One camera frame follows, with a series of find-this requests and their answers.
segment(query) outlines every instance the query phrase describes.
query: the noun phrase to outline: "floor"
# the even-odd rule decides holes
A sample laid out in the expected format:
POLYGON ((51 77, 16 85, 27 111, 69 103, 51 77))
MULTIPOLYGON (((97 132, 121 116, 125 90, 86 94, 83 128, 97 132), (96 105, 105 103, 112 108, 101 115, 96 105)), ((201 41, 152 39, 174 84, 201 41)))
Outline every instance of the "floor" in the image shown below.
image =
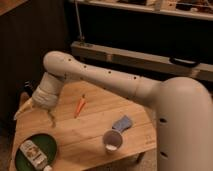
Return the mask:
MULTIPOLYGON (((0 136, 0 171, 7 171, 10 163, 12 137, 0 136)), ((156 171, 156 150, 145 153, 142 161, 136 164, 137 155, 128 157, 89 171, 156 171)))

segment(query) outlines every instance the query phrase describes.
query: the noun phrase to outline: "white cylinder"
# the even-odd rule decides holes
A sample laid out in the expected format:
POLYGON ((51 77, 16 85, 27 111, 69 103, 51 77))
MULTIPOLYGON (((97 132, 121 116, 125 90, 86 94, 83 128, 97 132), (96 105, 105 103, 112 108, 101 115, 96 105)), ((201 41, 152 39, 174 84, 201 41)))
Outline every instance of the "white cylinder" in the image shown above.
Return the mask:
POLYGON ((163 82, 157 97, 158 171, 213 170, 213 104, 197 81, 163 82))

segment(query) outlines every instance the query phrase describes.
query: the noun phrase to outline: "bottle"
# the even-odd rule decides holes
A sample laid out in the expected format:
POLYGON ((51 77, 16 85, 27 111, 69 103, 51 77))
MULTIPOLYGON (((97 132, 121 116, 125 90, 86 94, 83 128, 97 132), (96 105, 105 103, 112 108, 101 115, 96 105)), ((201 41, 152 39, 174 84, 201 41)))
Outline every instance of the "bottle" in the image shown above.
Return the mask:
POLYGON ((21 152, 30 161, 36 170, 51 171, 47 156, 31 140, 24 141, 20 146, 21 152))

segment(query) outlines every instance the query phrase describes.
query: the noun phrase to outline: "small hole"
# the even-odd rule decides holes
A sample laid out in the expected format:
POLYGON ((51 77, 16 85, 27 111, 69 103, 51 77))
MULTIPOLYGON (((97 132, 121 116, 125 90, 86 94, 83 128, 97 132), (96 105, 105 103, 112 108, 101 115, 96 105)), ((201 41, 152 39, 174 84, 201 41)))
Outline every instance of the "small hole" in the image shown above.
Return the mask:
POLYGON ((163 158, 168 159, 168 155, 166 153, 161 151, 160 154, 163 158))
POLYGON ((160 121, 160 123, 164 123, 164 124, 167 123, 167 120, 164 118, 160 118, 159 121, 160 121))

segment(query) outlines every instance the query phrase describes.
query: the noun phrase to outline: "dark background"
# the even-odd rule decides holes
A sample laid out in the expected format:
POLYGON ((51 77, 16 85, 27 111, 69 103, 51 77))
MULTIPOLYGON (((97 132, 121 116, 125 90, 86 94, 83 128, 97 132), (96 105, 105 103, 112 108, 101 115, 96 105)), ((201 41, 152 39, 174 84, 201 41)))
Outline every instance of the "dark background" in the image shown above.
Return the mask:
MULTIPOLYGON (((80 15, 86 42, 213 64, 213 22, 87 5, 80 5, 80 15)), ((36 87, 40 82, 45 53, 70 52, 77 39, 74 6, 65 0, 29 0, 0 16, 0 129, 14 131, 12 117, 23 84, 31 81, 36 87)))

